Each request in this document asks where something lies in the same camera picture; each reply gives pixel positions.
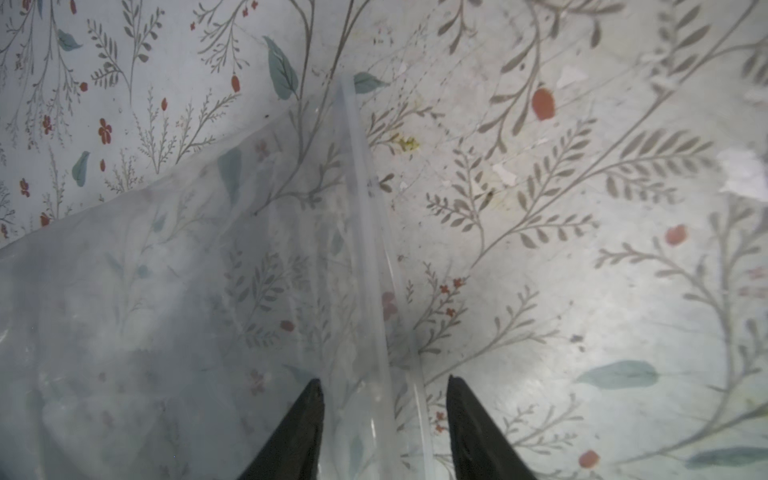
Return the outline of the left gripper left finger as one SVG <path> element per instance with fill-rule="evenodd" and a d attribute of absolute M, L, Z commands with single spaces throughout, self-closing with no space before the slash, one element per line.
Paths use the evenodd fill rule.
<path fill-rule="evenodd" d="M 324 426 L 321 381 L 310 380 L 238 480 L 315 480 Z"/>

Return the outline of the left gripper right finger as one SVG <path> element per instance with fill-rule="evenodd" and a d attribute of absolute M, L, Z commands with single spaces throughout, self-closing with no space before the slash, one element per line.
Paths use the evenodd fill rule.
<path fill-rule="evenodd" d="M 450 376 L 446 392 L 457 480 L 535 480 L 465 380 Z"/>

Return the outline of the clear zip top bag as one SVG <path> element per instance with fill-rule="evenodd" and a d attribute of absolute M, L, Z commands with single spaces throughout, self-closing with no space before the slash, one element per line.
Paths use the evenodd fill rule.
<path fill-rule="evenodd" d="M 233 479 L 309 385 L 321 478 L 433 477 L 372 87 L 2 249 L 3 478 Z"/>

